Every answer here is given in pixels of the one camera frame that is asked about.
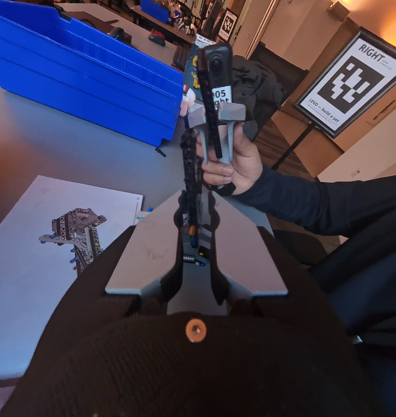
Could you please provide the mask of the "cluttered background table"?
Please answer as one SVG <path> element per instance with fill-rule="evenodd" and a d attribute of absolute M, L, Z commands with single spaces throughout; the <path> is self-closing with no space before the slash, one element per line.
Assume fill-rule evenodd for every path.
<path fill-rule="evenodd" d="M 179 1 L 161 1 L 169 9 L 169 20 L 162 23 L 141 10 L 141 1 L 134 1 L 130 7 L 134 23 L 152 31 L 155 29 L 164 35 L 164 38 L 174 43 L 194 43 L 199 34 L 200 19 L 195 17 L 190 8 Z"/>

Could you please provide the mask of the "long black holed toy beam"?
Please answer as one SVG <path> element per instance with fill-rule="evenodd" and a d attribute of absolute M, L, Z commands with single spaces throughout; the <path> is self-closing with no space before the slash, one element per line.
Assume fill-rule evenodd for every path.
<path fill-rule="evenodd" d="M 222 147 L 218 131 L 218 113 L 213 100 L 210 58 L 216 53 L 216 45 L 200 48 L 197 53 L 197 78 L 205 107 L 209 144 L 213 146 L 217 159 L 222 158 Z"/>

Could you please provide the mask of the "blue toy set box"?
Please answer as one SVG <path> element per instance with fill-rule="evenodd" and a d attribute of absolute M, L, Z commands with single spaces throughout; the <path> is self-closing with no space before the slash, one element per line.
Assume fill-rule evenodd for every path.
<path fill-rule="evenodd" d="M 195 94 L 195 99 L 198 101 L 202 100 L 202 95 L 200 91 L 200 85 L 197 78 L 197 52 L 198 49 L 204 48 L 209 45 L 216 44 L 215 41 L 207 39 L 200 34 L 196 35 L 195 41 L 191 46 L 190 56 L 185 65 L 184 71 L 184 85 L 183 85 L 183 94 L 187 95 L 189 90 L 192 90 Z"/>

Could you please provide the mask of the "blue storage bin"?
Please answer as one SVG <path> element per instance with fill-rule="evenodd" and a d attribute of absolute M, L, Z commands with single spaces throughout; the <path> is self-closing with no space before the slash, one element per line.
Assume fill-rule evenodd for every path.
<path fill-rule="evenodd" d="M 140 7 L 144 13 L 162 23 L 167 23 L 169 20 L 169 9 L 161 1 L 142 0 Z"/>
<path fill-rule="evenodd" d="M 183 74 L 55 8 L 0 1 L 0 87 L 159 147 Z"/>

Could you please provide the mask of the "dark chair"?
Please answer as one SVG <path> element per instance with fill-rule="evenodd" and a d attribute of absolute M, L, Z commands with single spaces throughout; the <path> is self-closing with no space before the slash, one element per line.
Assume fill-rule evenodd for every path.
<path fill-rule="evenodd" d="M 299 68 L 266 48 L 262 41 L 258 43 L 250 59 L 274 73 L 278 83 L 284 89 L 282 103 L 289 98 L 309 73 L 309 70 Z"/>

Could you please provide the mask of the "wall lamp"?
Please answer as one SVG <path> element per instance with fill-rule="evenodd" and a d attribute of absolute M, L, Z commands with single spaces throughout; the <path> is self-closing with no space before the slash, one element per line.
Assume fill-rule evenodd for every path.
<path fill-rule="evenodd" d="M 327 13 L 332 19 L 342 23 L 350 14 L 350 10 L 340 1 L 333 0 L 327 8 Z"/>

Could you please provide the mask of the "small framed marker sign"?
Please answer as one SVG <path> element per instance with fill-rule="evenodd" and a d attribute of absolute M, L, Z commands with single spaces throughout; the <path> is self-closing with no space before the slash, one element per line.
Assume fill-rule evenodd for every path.
<path fill-rule="evenodd" d="M 238 19 L 238 15 L 236 15 L 229 8 L 227 8 L 223 16 L 221 27 L 217 34 L 217 36 L 221 40 L 225 42 L 229 42 L 233 29 L 235 28 L 235 25 L 237 23 L 237 19 Z"/>

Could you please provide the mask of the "person's right forearm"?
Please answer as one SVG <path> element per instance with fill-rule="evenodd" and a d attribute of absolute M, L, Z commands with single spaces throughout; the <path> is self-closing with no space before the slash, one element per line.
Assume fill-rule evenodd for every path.
<path fill-rule="evenodd" d="M 347 238 L 396 210 L 396 175 L 343 182 L 310 182 L 266 166 L 236 199 L 322 236 Z"/>

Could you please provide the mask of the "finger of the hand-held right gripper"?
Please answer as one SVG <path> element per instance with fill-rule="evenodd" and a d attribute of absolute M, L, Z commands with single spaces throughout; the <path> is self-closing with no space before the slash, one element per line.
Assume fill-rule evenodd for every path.
<path fill-rule="evenodd" d="M 205 108 L 198 108 L 190 112 L 187 116 L 189 128 L 193 129 L 196 135 L 200 136 L 201 146 L 203 148 L 203 160 L 208 162 L 208 148 L 209 148 L 209 126 L 206 119 Z"/>
<path fill-rule="evenodd" d="M 243 122 L 246 117 L 246 107 L 239 103 L 220 103 L 218 106 L 218 131 L 222 157 L 219 160 L 231 164 L 233 157 L 233 129 L 236 123 Z"/>

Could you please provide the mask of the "person's torso in dark clothing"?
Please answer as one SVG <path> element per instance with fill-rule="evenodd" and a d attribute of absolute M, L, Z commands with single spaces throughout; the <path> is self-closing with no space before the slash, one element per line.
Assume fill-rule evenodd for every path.
<path fill-rule="evenodd" d="M 329 295 L 382 408 L 396 416 L 396 208 L 312 274 Z"/>

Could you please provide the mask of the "partly built toy brick assembly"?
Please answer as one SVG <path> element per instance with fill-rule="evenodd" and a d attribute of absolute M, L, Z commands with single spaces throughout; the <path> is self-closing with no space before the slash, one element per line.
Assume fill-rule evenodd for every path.
<path fill-rule="evenodd" d="M 208 201 L 202 198 L 202 158 L 197 156 L 196 144 L 197 134 L 187 128 L 180 141 L 185 183 L 181 206 L 184 237 L 188 238 L 192 253 L 184 254 L 183 261 L 205 267 L 205 261 L 211 259 L 212 230 L 203 218 Z"/>

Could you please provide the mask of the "open instruction booklet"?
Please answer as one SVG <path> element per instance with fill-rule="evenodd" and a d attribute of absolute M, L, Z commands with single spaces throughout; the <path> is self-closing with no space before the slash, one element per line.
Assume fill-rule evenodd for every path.
<path fill-rule="evenodd" d="M 0 379 L 21 376 L 59 301 L 134 225 L 143 196 L 39 175 L 0 224 Z"/>

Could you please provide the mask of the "framed marker sign on stand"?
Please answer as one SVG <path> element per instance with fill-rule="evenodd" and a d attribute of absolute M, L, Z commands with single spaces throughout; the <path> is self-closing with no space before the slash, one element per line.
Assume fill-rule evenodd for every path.
<path fill-rule="evenodd" d="M 313 84 L 293 104 L 308 125 L 272 169 L 314 129 L 334 140 L 396 86 L 396 46 L 360 28 Z"/>

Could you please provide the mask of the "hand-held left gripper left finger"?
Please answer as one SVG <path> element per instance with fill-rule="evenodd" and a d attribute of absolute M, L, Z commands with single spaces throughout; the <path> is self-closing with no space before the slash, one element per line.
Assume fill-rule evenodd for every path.
<path fill-rule="evenodd" d="M 109 279 L 108 295 L 171 300 L 182 285 L 180 229 L 182 191 L 177 191 L 135 226 Z"/>

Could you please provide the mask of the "person's right hand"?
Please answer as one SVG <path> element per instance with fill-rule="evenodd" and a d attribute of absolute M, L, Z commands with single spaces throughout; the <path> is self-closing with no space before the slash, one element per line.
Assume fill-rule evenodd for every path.
<path fill-rule="evenodd" d="M 236 123 L 234 126 L 233 154 L 230 164 L 220 162 L 212 146 L 205 152 L 200 136 L 197 137 L 196 154 L 201 158 L 207 155 L 207 161 L 202 163 L 203 181 L 215 188 L 233 183 L 236 188 L 232 195 L 240 195 L 249 190 L 263 171 L 258 148 L 245 136 L 241 123 Z"/>

